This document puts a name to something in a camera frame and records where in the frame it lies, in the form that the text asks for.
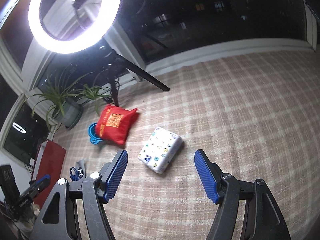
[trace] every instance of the gray plant pot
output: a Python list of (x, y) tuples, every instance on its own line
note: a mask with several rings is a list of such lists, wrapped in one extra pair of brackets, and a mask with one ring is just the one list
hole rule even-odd
[(64, 101), (62, 106), (64, 116), (60, 111), (58, 112), (58, 110), (55, 109), (52, 113), (53, 119), (64, 124), (67, 129), (72, 129), (79, 122), (83, 108), (81, 105), (70, 99)]

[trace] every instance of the blue silicone bowl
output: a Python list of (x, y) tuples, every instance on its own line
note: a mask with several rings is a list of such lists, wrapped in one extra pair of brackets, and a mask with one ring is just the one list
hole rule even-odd
[(90, 136), (90, 142), (92, 144), (98, 144), (99, 142), (103, 141), (101, 138), (99, 138), (96, 135), (96, 131), (95, 131), (96, 125), (97, 125), (97, 123), (94, 122), (94, 123), (90, 124), (90, 126), (88, 128), (88, 134)]

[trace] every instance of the floor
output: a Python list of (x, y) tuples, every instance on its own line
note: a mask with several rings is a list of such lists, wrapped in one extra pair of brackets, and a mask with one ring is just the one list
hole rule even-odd
[[(320, 58), (311, 52), (272, 52), (222, 58), (158, 76), (162, 92), (143, 81), (120, 91), (120, 106), (138, 108), (125, 149), (129, 161), (114, 199), (105, 206), (116, 239), (205, 239), (217, 206), (194, 166), (203, 149), (236, 178), (263, 178), (286, 220), (302, 239), (320, 214)], [(61, 176), (85, 159), (87, 174), (112, 160), (115, 145), (92, 145), (88, 126), (98, 116), (84, 109), (76, 127), (61, 127), (54, 141), (67, 150)], [(179, 134), (183, 149), (159, 175), (137, 155), (156, 126)], [(241, 233), (243, 202), (234, 239)], [(83, 239), (88, 239), (78, 208)]]

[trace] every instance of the orange label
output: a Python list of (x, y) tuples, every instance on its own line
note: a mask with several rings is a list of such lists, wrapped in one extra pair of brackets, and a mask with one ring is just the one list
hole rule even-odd
[(103, 129), (104, 129), (104, 124), (100, 125), (100, 133), (99, 133), (100, 137), (103, 135)]
[(105, 119), (107, 118), (107, 115), (110, 113), (110, 111), (111, 111), (111, 109), (108, 109), (108, 110), (106, 111), (106, 114), (104, 115), (103, 120), (105, 120)]
[(119, 127), (123, 114), (111, 114), (107, 120), (106, 126)]

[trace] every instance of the white package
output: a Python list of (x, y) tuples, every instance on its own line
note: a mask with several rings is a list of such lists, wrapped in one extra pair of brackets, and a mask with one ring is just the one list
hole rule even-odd
[(156, 173), (163, 173), (180, 148), (182, 138), (166, 129), (157, 127), (144, 145), (138, 158)]

